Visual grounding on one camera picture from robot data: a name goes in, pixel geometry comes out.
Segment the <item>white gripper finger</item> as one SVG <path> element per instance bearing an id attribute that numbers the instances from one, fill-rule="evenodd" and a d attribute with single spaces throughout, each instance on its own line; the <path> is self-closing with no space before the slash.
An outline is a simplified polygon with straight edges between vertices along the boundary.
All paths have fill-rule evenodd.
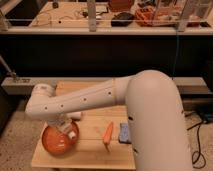
<path id="1" fill-rule="evenodd" d="M 75 133 L 74 131 L 72 131 L 72 132 L 70 132 L 70 133 L 68 134 L 68 137 L 69 137 L 70 139 L 73 139 L 73 138 L 76 137 L 76 133 Z"/>

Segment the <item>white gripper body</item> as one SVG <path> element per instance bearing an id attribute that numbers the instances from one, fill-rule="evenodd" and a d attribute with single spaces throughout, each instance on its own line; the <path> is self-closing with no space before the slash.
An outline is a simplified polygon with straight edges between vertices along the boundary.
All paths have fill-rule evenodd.
<path id="1" fill-rule="evenodd" d="M 58 117 L 55 120 L 50 120 L 48 125 L 55 127 L 63 134 L 69 134 L 75 130 L 75 123 L 71 118 L 66 116 Z"/>

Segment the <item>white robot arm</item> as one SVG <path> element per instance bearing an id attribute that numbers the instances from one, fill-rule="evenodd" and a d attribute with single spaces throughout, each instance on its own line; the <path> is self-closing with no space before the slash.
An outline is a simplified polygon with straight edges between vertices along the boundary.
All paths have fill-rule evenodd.
<path id="1" fill-rule="evenodd" d="M 36 85 L 25 112 L 51 126 L 65 113 L 124 105 L 137 171 L 193 171 L 185 115 L 174 81 L 157 70 L 114 78 L 57 96 Z"/>

